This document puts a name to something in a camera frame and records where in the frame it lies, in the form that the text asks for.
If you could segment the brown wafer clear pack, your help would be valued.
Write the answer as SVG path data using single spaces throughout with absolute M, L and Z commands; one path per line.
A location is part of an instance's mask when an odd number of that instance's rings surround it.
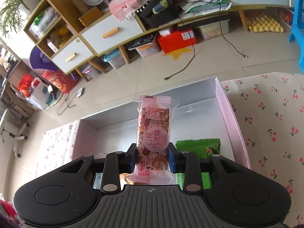
M 124 185 L 147 185 L 147 183 L 144 182 L 144 179 L 139 178 L 136 174 L 127 174 L 127 173 L 121 173 L 120 174 L 120 183 L 121 186 Z

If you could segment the green snack pack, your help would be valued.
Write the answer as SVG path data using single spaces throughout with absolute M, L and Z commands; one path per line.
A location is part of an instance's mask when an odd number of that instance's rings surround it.
M 210 158 L 214 154 L 220 154 L 221 141 L 220 139 L 197 139 L 176 141 L 175 147 L 178 151 L 189 151 L 195 153 L 199 158 Z M 201 173 L 203 188 L 209 189 L 212 186 L 210 174 L 207 172 Z M 177 173 L 177 183 L 183 190 L 184 173 Z

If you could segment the white rice cake pack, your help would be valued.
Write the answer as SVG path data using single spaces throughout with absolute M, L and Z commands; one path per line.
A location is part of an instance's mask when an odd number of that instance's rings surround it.
M 93 178 L 93 188 L 100 190 L 101 189 L 101 182 L 102 182 L 102 178 L 103 178 L 103 173 L 99 172 L 96 173 L 94 178 Z

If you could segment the pink nougat bar pack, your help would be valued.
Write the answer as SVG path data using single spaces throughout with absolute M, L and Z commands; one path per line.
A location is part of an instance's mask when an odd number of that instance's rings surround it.
M 137 156 L 133 174 L 147 185 L 173 182 L 169 171 L 168 146 L 174 109 L 178 97 L 139 95 L 134 99 L 139 116 L 137 122 Z

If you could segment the pink cardboard box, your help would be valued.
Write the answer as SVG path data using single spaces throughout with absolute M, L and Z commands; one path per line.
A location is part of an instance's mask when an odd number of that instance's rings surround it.
M 221 154 L 250 167 L 244 139 L 227 95 L 217 77 L 179 86 L 153 96 L 95 113 L 79 122 L 71 152 L 75 160 L 91 154 L 126 151 L 137 145 L 135 169 L 124 184 L 176 184 L 167 163 L 169 143 L 200 158 Z

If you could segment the red lantern bag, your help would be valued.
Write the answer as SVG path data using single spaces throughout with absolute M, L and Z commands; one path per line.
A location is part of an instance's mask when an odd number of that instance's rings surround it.
M 78 83 L 78 78 L 73 79 L 60 70 L 56 72 L 45 70 L 42 76 L 64 94 L 68 94 Z

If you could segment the cherry print tablecloth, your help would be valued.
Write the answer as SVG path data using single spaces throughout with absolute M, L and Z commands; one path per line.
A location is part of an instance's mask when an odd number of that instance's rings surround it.
M 303 75 L 212 77 L 164 95 L 179 98 L 171 142 L 219 139 L 223 156 L 286 188 L 292 206 L 285 223 L 303 224 Z M 102 158 L 127 150 L 137 139 L 137 119 L 132 101 L 45 132 L 36 175 L 85 154 Z

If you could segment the white shopping bag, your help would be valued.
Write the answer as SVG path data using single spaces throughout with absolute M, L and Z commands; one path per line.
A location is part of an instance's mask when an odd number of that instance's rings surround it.
M 40 78 L 34 78 L 29 87 L 30 95 L 26 100 L 42 111 L 47 111 L 61 98 L 62 92 L 52 85 L 45 84 Z

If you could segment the white office chair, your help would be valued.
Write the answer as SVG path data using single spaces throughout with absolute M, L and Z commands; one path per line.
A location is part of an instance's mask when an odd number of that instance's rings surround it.
M 13 139 L 13 147 L 12 151 L 14 152 L 15 156 L 17 158 L 21 157 L 21 151 L 20 151 L 20 145 L 19 141 L 26 141 L 28 140 L 28 136 L 24 134 L 24 131 L 26 128 L 30 127 L 29 123 L 23 123 L 17 130 L 17 132 L 12 133 L 9 130 L 5 128 L 5 125 L 9 122 L 10 116 L 13 115 L 13 113 L 10 111 L 10 109 L 6 108 L 3 112 L 3 115 L 1 117 L 1 137 L 4 141 L 3 133 L 7 133 L 12 139 Z

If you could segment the clear bin with keyboard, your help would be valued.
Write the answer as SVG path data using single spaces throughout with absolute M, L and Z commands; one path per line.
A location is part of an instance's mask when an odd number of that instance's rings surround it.
M 128 50 L 129 51 L 136 50 L 138 54 L 142 58 L 144 58 L 160 52 L 161 47 L 157 41 L 156 34 L 150 33 L 148 35 L 133 40 L 130 43 Z

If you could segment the red shoe box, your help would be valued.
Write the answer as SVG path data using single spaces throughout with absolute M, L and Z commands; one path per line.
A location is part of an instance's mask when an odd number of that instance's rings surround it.
M 165 54 L 197 44 L 192 29 L 185 31 L 175 29 L 169 35 L 157 35 L 157 41 Z

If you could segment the purple round object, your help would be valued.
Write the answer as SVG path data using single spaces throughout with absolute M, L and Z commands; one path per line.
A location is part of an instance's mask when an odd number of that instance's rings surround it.
M 33 70 L 49 70 L 56 72 L 59 68 L 44 53 L 35 46 L 29 57 L 30 67 Z

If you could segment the clear storage bin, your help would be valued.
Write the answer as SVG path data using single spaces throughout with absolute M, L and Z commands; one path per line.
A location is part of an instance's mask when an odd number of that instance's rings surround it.
M 197 30 L 200 32 L 204 40 L 215 38 L 229 33 L 229 21 L 224 20 L 199 26 Z

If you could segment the black storage case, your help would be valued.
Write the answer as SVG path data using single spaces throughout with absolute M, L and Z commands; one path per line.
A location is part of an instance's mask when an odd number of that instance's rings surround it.
M 175 0 L 150 0 L 143 6 L 139 18 L 150 28 L 157 28 L 178 19 L 180 12 Z

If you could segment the yellow egg tray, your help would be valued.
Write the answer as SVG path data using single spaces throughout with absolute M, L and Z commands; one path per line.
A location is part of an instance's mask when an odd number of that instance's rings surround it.
M 245 19 L 251 32 L 284 32 L 284 28 L 271 15 L 263 12 L 246 12 Z

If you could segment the blue plastic stool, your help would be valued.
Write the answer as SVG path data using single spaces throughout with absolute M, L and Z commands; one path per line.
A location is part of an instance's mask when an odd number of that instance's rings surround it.
M 294 15 L 292 20 L 291 32 L 287 40 L 289 42 L 296 40 L 300 48 L 300 57 L 298 65 L 303 72 L 303 59 L 304 59 L 304 39 L 303 39 L 303 20 L 302 20 L 303 0 L 295 0 Z

